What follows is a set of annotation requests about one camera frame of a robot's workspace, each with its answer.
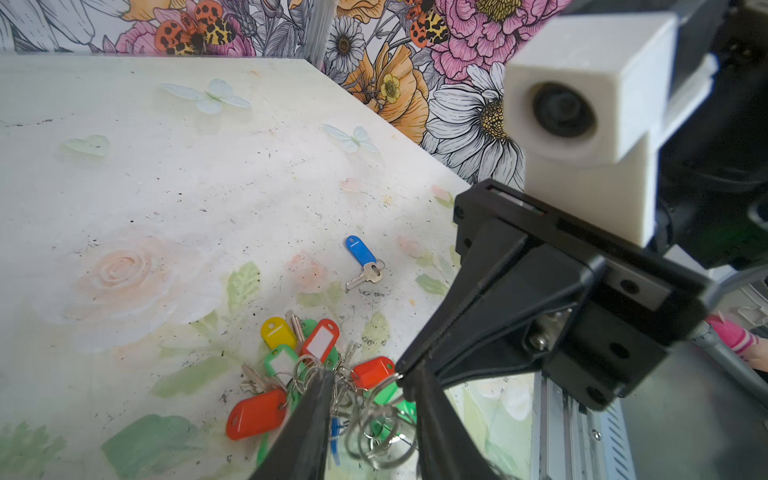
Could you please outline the large metal keyring with keys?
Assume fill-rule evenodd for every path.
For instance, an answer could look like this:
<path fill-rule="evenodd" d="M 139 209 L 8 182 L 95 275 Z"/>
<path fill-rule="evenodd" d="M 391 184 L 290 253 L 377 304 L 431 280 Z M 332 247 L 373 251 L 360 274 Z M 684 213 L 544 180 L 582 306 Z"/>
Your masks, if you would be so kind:
<path fill-rule="evenodd" d="M 374 471 L 397 469 L 415 457 L 417 409 L 398 385 L 394 361 L 385 356 L 389 322 L 374 312 L 359 341 L 341 342 L 330 319 L 301 319 L 292 312 L 269 319 L 266 351 L 258 365 L 242 365 L 242 400 L 234 404 L 224 433 L 233 442 L 256 442 L 255 462 L 265 460 L 315 374 L 335 375 L 327 460 L 346 460 Z"/>

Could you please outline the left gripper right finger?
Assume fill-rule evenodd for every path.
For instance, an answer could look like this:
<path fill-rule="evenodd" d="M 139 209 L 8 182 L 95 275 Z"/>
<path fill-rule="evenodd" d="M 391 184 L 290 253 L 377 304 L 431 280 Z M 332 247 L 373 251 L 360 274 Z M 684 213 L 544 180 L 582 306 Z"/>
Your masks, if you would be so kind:
<path fill-rule="evenodd" d="M 423 479 L 497 479 L 435 376 L 416 367 L 408 393 L 417 407 L 418 470 Z"/>

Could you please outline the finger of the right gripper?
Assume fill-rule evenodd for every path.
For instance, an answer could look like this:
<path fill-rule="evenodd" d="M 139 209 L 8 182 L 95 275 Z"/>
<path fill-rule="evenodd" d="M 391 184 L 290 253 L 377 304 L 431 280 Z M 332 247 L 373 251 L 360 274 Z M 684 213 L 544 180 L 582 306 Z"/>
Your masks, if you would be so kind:
<path fill-rule="evenodd" d="M 396 364 L 402 387 L 441 387 L 541 370 L 562 333 L 529 340 L 541 317 L 579 311 L 605 260 L 577 241 L 547 243 L 501 220 L 483 224 L 446 297 Z"/>

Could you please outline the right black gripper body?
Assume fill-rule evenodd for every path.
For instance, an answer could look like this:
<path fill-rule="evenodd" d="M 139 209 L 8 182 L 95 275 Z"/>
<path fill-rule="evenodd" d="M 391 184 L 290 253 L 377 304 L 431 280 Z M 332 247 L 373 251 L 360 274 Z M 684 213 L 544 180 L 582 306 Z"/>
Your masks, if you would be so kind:
<path fill-rule="evenodd" d="M 564 335 L 539 371 L 589 409 L 601 411 L 632 392 L 710 308 L 704 276 L 498 182 L 459 194 L 454 218 L 462 264 L 471 239 L 494 219 L 547 243 L 577 241 L 603 256 L 604 273 L 580 310 L 541 317 L 529 337 L 542 349 L 547 335 Z"/>

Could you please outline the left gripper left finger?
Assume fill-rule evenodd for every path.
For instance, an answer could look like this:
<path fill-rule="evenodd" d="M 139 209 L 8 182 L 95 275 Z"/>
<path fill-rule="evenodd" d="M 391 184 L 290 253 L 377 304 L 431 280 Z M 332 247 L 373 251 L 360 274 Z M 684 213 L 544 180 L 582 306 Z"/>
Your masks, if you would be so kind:
<path fill-rule="evenodd" d="M 250 480 L 325 478 L 335 375 L 313 376 L 298 406 Z"/>

